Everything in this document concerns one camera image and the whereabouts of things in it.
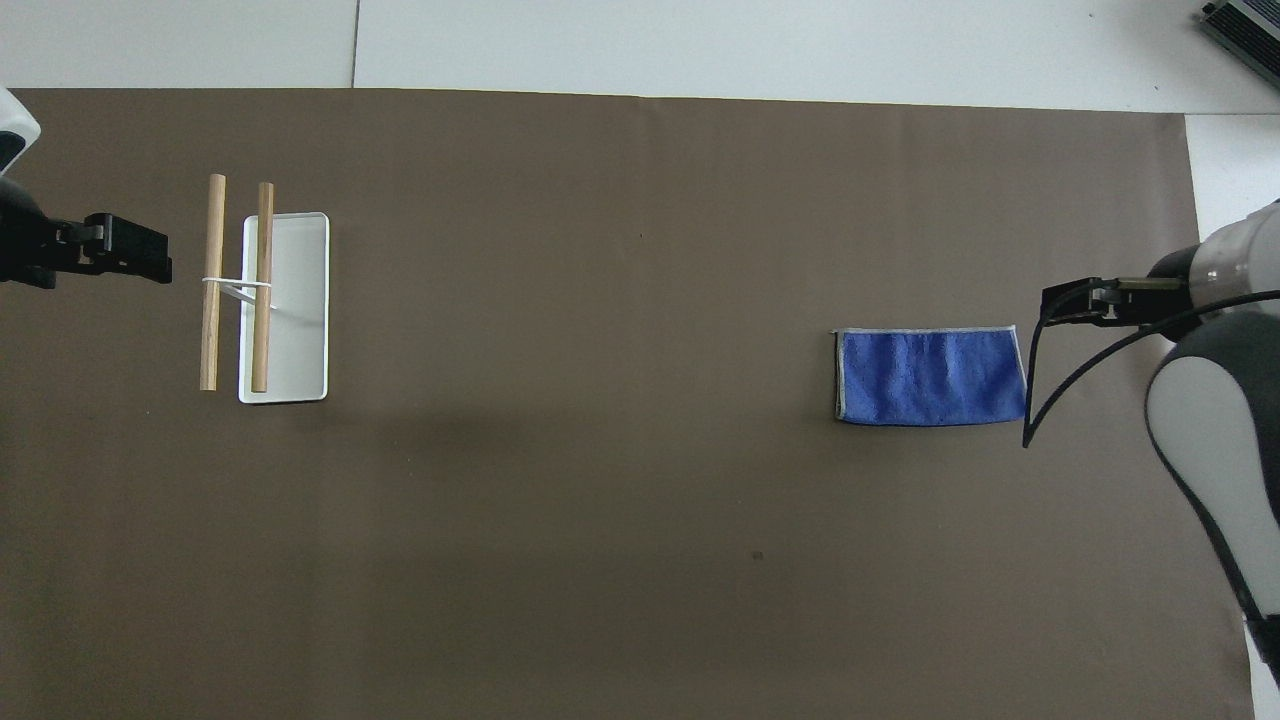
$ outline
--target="wooden stick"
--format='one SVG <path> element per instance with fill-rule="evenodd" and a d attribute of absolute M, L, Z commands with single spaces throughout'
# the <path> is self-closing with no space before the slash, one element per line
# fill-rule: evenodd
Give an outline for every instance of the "wooden stick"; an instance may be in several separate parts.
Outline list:
<path fill-rule="evenodd" d="M 275 215 L 275 186 L 257 184 L 257 282 L 271 282 L 271 223 Z M 266 354 L 271 337 L 271 288 L 259 287 L 253 296 L 253 375 L 250 389 L 266 392 Z"/>
<path fill-rule="evenodd" d="M 227 176 L 209 176 L 209 224 L 205 234 L 205 277 L 223 275 L 223 222 L 227 214 Z M 218 389 L 218 283 L 205 283 L 205 316 L 200 328 L 200 389 Z"/>

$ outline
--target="white robot arm casing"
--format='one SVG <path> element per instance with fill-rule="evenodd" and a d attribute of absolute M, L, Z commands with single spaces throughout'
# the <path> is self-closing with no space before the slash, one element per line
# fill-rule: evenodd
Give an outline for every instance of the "white robot arm casing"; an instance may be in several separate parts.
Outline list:
<path fill-rule="evenodd" d="M 0 176 L 13 165 L 40 137 L 40 123 L 18 102 L 12 92 L 0 87 Z"/>
<path fill-rule="evenodd" d="M 1280 290 L 1280 201 L 1208 236 L 1187 278 L 1192 301 L 1208 305 L 1238 295 Z M 1280 316 L 1280 300 L 1219 310 L 1204 316 L 1262 310 Z"/>
<path fill-rule="evenodd" d="M 1210 320 L 1152 378 L 1147 428 L 1280 679 L 1277 359 L 1280 318 L 1254 310 Z"/>

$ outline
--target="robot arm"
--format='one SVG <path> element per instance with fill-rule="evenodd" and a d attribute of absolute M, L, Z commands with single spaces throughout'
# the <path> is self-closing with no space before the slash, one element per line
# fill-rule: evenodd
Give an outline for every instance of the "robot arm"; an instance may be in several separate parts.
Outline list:
<path fill-rule="evenodd" d="M 1112 348 L 1157 329 L 1178 343 L 1147 388 L 1151 442 L 1204 525 L 1258 653 L 1280 682 L 1277 290 L 1280 202 L 1164 258 L 1146 278 L 1044 290 L 1041 327 L 1143 325 Z M 1024 445 L 1048 406 L 1028 418 Z"/>
<path fill-rule="evenodd" d="M 0 87 L 0 176 L 36 138 L 40 126 Z M 46 218 L 15 182 L 0 177 L 0 282 L 17 281 L 50 290 L 56 273 L 122 273 L 159 283 L 173 281 L 165 234 L 96 213 L 83 222 Z"/>

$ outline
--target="blue cloth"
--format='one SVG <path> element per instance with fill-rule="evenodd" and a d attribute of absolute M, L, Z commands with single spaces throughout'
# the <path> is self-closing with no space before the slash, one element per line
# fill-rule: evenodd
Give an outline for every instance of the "blue cloth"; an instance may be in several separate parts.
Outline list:
<path fill-rule="evenodd" d="M 1009 328 L 836 331 L 837 415 L 860 425 L 977 425 L 1023 416 Z"/>

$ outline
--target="black cable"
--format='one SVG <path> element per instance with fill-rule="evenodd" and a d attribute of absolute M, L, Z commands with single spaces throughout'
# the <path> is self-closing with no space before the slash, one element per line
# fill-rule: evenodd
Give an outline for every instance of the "black cable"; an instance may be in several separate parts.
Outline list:
<path fill-rule="evenodd" d="M 1235 307 L 1238 305 L 1249 305 L 1251 302 L 1263 302 L 1266 300 L 1280 300 L 1280 290 L 1268 290 L 1266 292 L 1252 292 L 1249 295 L 1238 295 L 1235 297 L 1229 297 L 1226 300 L 1219 300 L 1217 302 L 1210 302 L 1208 305 L 1201 305 L 1199 307 L 1192 307 L 1190 310 L 1183 310 L 1181 313 L 1170 315 L 1164 320 L 1146 325 L 1138 332 L 1132 333 L 1121 340 L 1117 340 L 1116 342 L 1112 342 L 1106 348 L 1100 351 L 1097 355 L 1085 360 L 1083 365 L 1080 365 L 1079 368 L 1075 369 L 1075 372 L 1068 375 L 1066 379 L 1062 380 L 1057 386 L 1057 388 L 1053 389 L 1053 392 L 1048 396 L 1048 400 L 1044 401 L 1044 405 L 1041 406 L 1039 413 L 1036 414 L 1034 420 L 1030 420 L 1030 406 L 1032 406 L 1030 373 L 1028 373 L 1027 416 L 1023 418 L 1023 447 L 1027 447 L 1032 443 L 1032 438 L 1036 437 L 1036 430 L 1039 428 L 1041 421 L 1044 420 L 1044 415 L 1048 414 L 1050 409 L 1053 407 L 1053 404 L 1057 402 L 1060 397 L 1062 397 L 1062 395 L 1068 391 L 1068 388 L 1075 384 L 1075 382 L 1079 380 L 1082 377 L 1084 377 L 1085 373 L 1096 368 L 1100 363 L 1102 363 L 1107 357 L 1111 357 L 1116 352 L 1124 350 L 1125 347 L 1129 347 L 1130 345 L 1138 342 L 1139 340 L 1164 332 L 1179 323 L 1184 323 L 1187 320 L 1190 320 L 1192 318 L 1198 318 L 1206 313 L 1212 313 L 1215 310 L 1224 310 L 1226 307 Z"/>
<path fill-rule="evenodd" d="M 1094 290 L 1116 287 L 1120 284 L 1119 279 L 1110 281 L 1092 281 L 1079 287 L 1073 287 L 1071 290 L 1064 292 L 1062 295 L 1053 299 L 1052 302 L 1046 305 L 1041 310 L 1039 320 L 1036 323 L 1036 332 L 1032 333 L 1032 350 L 1027 359 L 1027 398 L 1025 406 L 1023 407 L 1023 447 L 1030 443 L 1030 437 L 1028 436 L 1029 421 L 1032 416 L 1032 389 L 1036 387 L 1036 354 L 1039 351 L 1039 336 L 1044 332 L 1048 320 L 1059 311 L 1060 307 L 1066 305 L 1069 301 L 1075 300 L 1082 295 L 1088 295 Z"/>

